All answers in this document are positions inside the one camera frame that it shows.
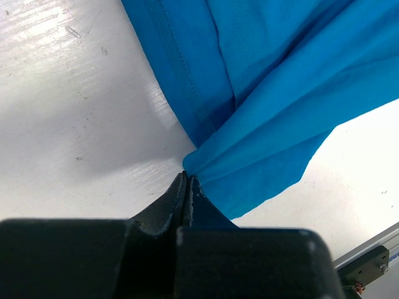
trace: stitching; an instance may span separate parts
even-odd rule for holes
[[[161,17],[159,17],[159,16],[157,17],[157,13],[154,11],[154,9],[152,9],[152,8],[156,9],[156,7],[155,7],[156,5],[158,5],[161,10],[160,11],[160,13],[162,15]],[[192,100],[192,102],[195,105],[195,112],[197,112],[197,113],[194,113],[194,116],[197,118],[197,120],[201,124],[204,124],[204,126],[206,126],[206,129],[207,129],[206,131],[211,131],[212,133],[214,133],[216,131],[215,125],[213,124],[211,118],[209,117],[209,113],[208,113],[204,103],[202,102],[197,90],[195,89],[193,79],[191,78],[191,75],[188,71],[187,63],[186,63],[186,61],[183,57],[183,54],[181,52],[181,49],[179,47],[174,30],[171,26],[170,18],[167,14],[165,6],[162,3],[162,0],[147,0],[147,7],[148,7],[149,12],[152,15],[152,18],[154,20],[154,23],[156,25],[158,33],[161,36],[162,42],[164,43],[166,48],[169,48],[167,46],[168,42],[165,41],[165,33],[162,34],[162,28],[161,28],[162,25],[166,25],[166,27],[167,27],[167,34],[169,35],[169,37],[166,37],[166,38],[170,40],[173,48],[176,50],[177,57],[175,57],[175,58],[177,58],[177,62],[180,65],[179,69],[181,69],[183,71],[184,76],[185,76],[185,78],[182,78],[182,76],[179,75],[179,73],[176,71],[176,68],[172,67],[173,72],[175,73],[176,77],[183,84],[181,89],[184,94],[185,100],[186,101],[188,99]],[[173,54],[171,53],[171,51],[166,51],[166,54],[167,54],[169,60],[171,61],[171,64],[173,65],[172,62],[176,61],[176,59],[173,59],[173,57],[172,57]]]

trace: blue fabric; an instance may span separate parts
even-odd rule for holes
[[[302,176],[335,126],[399,97],[399,0],[124,0],[229,218]]]

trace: black plastic part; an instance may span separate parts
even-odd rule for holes
[[[169,189],[131,218],[122,268],[114,298],[164,298],[173,294],[176,230],[186,192],[186,173]]]
[[[329,251],[305,230],[239,229],[177,175],[128,220],[0,223],[0,298],[333,298]]]
[[[238,229],[204,195],[198,178],[194,176],[188,180],[181,225],[213,229]]]
[[[175,294],[196,298],[343,298],[330,254],[314,233],[182,227]]]
[[[0,298],[111,298],[127,232],[123,220],[0,223]]]
[[[358,259],[341,268],[338,275],[344,288],[355,286],[357,283],[367,286],[383,275],[380,267],[388,265],[389,250],[378,246]]]

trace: white table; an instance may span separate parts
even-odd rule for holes
[[[0,219],[130,217],[194,149],[120,0],[2,0],[0,94]],[[235,223],[315,230],[336,259],[398,222],[398,113],[337,128],[300,183]]]

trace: blue cloth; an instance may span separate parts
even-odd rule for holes
[[[123,0],[229,218],[291,184],[335,126],[399,97],[399,0]]]

